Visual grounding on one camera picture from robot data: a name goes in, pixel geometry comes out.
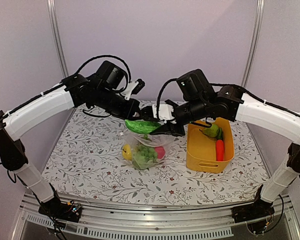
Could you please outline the red toy bell pepper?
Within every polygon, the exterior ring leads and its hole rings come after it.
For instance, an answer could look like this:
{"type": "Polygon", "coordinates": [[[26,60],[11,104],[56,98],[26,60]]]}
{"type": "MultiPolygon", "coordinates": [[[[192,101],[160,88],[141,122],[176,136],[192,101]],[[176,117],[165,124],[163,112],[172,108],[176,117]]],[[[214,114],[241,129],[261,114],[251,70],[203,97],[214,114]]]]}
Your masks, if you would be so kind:
{"type": "Polygon", "coordinates": [[[154,148],[155,152],[157,153],[157,158],[159,160],[163,159],[165,154],[166,154],[166,151],[165,151],[165,148],[163,146],[157,146],[154,148]]]}

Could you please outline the green toy cucumber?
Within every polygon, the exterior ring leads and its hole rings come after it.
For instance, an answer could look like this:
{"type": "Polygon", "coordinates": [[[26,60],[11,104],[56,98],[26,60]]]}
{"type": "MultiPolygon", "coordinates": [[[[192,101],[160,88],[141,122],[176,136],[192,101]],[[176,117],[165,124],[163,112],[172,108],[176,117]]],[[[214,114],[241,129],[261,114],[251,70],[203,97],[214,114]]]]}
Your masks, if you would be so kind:
{"type": "Polygon", "coordinates": [[[143,121],[143,120],[128,120],[124,121],[125,126],[128,130],[136,134],[150,134],[154,130],[158,129],[161,124],[158,122],[152,121],[143,121]]]}

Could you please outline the green toy grape bunch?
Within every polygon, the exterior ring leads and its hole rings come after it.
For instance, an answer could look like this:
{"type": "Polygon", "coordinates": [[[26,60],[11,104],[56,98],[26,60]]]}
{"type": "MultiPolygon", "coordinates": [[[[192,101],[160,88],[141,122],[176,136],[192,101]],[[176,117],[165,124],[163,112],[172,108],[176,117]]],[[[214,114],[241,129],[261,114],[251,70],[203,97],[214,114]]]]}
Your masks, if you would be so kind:
{"type": "Polygon", "coordinates": [[[158,153],[154,147],[140,144],[137,147],[135,158],[142,163],[154,163],[157,161],[158,153]]]}

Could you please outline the clear zip top bag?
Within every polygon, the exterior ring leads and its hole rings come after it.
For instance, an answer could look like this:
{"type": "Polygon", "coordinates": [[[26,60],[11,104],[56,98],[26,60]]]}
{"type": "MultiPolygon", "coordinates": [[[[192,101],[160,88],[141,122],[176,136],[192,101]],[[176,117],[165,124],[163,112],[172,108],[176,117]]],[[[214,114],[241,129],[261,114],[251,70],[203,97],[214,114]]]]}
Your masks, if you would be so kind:
{"type": "Polygon", "coordinates": [[[137,134],[130,131],[121,136],[122,158],[138,170],[145,170],[161,163],[175,140],[171,135],[137,134]]]}

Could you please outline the green toy leafy vegetable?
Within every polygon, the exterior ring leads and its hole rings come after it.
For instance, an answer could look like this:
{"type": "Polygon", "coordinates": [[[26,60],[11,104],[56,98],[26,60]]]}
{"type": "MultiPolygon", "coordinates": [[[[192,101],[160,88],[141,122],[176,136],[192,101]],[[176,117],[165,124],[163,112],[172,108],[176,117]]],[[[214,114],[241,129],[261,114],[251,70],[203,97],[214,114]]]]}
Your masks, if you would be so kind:
{"type": "Polygon", "coordinates": [[[211,139],[223,140],[224,133],[221,127],[213,123],[209,128],[200,129],[200,131],[211,139]]]}

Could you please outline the green toy apple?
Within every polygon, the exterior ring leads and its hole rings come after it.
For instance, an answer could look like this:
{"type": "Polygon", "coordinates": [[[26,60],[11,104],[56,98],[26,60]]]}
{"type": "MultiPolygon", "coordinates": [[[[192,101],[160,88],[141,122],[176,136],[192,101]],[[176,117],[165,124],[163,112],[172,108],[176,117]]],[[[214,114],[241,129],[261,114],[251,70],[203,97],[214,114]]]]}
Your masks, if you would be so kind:
{"type": "Polygon", "coordinates": [[[153,165],[153,159],[146,151],[135,151],[132,154],[132,164],[135,168],[144,170],[153,165]]]}

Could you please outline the orange toy carrot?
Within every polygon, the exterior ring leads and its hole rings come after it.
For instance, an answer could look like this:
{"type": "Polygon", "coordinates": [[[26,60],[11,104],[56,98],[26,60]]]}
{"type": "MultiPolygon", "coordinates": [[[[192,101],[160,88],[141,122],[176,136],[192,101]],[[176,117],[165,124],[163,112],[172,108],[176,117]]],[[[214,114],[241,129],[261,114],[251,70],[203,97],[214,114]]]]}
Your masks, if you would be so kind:
{"type": "Polygon", "coordinates": [[[224,154],[225,154],[225,145],[222,139],[218,139],[215,142],[215,152],[216,152],[216,161],[223,162],[224,161],[224,154]]]}

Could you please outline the yellow toy lemon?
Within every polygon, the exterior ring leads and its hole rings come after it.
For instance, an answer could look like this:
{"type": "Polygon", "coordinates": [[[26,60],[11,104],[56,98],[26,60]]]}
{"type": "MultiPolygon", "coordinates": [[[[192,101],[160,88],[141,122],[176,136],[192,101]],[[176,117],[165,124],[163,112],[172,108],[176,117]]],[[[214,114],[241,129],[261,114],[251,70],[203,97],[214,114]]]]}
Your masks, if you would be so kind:
{"type": "Polygon", "coordinates": [[[124,160],[127,160],[127,161],[132,160],[132,150],[131,150],[131,146],[129,144],[125,144],[122,147],[121,153],[122,153],[122,157],[124,160]]]}

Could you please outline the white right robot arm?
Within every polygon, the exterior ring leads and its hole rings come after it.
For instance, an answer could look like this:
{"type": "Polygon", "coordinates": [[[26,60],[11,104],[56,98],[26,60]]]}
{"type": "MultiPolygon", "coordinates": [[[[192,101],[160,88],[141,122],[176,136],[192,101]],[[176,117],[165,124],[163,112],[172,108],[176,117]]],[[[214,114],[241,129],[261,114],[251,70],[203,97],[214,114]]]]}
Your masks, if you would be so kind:
{"type": "Polygon", "coordinates": [[[285,160],[259,188],[256,201],[249,206],[252,218],[264,214],[268,204],[300,175],[300,113],[261,99],[242,86],[210,83],[202,70],[192,70],[164,83],[152,106],[152,115],[164,124],[151,135],[183,136],[187,124],[223,118],[262,127],[291,141],[285,160]],[[164,89],[172,82],[177,83],[183,94],[186,102],[182,105],[169,100],[160,103],[164,89]]]}

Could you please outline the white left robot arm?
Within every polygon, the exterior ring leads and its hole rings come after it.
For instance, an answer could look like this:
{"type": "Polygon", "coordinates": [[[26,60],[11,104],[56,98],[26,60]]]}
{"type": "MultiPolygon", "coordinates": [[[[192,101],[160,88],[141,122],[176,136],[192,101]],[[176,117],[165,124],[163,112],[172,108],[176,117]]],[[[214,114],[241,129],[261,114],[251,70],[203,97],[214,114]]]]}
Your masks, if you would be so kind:
{"type": "Polygon", "coordinates": [[[119,119],[136,120],[140,116],[140,102],[131,96],[144,86],[142,79],[131,80],[128,68],[122,69],[105,60],[88,77],[76,71],[16,108],[0,111],[1,164],[22,180],[53,217],[60,217],[64,205],[39,170],[29,163],[21,137],[49,118],[81,105],[99,107],[119,119]]]}

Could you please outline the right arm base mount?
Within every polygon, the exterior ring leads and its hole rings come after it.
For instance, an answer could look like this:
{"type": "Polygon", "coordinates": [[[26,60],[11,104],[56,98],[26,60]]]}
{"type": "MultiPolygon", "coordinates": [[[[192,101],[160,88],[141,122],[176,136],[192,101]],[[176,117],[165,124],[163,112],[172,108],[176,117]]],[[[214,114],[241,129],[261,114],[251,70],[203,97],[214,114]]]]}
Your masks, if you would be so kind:
{"type": "Polygon", "coordinates": [[[273,204],[264,202],[261,199],[231,209],[231,217],[234,222],[245,222],[249,232],[254,235],[264,234],[267,231],[274,213],[273,204]]]}

